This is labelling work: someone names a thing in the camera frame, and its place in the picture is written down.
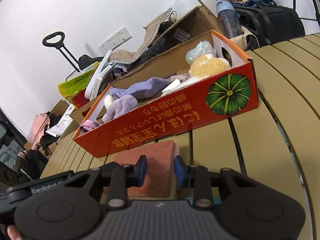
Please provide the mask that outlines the person's hand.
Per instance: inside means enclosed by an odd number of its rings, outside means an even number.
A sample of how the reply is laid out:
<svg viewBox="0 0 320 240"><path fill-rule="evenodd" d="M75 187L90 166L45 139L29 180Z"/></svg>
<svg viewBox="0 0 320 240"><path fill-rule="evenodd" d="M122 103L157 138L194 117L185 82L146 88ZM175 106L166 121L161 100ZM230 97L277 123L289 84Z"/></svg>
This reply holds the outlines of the person's hand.
<svg viewBox="0 0 320 240"><path fill-rule="evenodd" d="M19 230L14 225L7 227L7 234L11 240L23 240Z"/></svg>

